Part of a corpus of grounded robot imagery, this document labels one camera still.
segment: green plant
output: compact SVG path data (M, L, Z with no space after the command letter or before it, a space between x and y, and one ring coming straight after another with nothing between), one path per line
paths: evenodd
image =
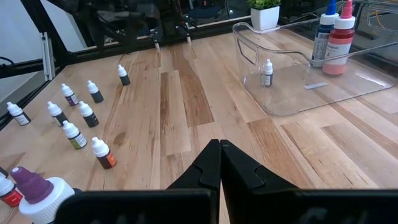
M263 10L280 5L280 0L248 0L252 9Z

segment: purple bottle cap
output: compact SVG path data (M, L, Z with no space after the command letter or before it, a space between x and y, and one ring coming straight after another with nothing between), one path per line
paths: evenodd
M29 204L43 201L54 189L54 185L50 181L23 167L13 168L10 174Z

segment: clear plastic bin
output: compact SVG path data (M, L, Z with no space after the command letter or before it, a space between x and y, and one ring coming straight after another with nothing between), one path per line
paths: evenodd
M341 9L345 2L339 2ZM398 4L353 1L355 36L349 54L311 60L319 19L258 31L240 22L233 26L239 69L246 89L270 114L284 116L397 84ZM261 70L271 59L271 86L261 86ZM342 75L326 75L327 61L347 59Z

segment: white pot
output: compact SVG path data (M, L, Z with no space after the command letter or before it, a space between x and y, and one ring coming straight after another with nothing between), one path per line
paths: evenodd
M270 9L251 9L251 24L256 30L275 28L279 19L279 6Z

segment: wood grain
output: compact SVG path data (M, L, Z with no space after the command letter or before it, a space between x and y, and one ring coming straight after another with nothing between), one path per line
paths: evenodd
M312 52L312 42L291 32L249 38L274 49L295 46ZM234 44L233 35L225 34L162 47L160 52L150 49L67 66L24 108L32 118L29 125L11 121L0 132L0 166L7 170L25 166L44 177L62 177L83 190L164 189L210 139L217 138L229 139L302 188L398 187L397 87L291 116L271 116L261 109L262 103L280 103L278 110L283 110L288 105L281 100L297 95L291 105L327 104L333 97L360 94L366 81L357 75L308 78L295 70L303 61L279 55L274 59L274 68L279 69L274 87L280 93L267 95L264 91L269 90L254 88L252 94L263 96L257 102L242 84L238 66L242 61ZM122 86L118 64L128 72L129 86ZM375 75L356 62L350 66L361 75ZM101 90L102 103L93 102L87 80ZM297 88L297 82L325 80L325 89ZM358 85L349 89L348 82ZM89 128L78 108L68 105L61 83L90 104L99 119L97 127ZM47 101L58 104L87 138L84 149L72 148L49 116ZM104 170L95 158L94 136L104 139L114 152L118 163L112 169ZM17 209L0 203L0 223L30 222ZM223 196L220 223L229 223Z

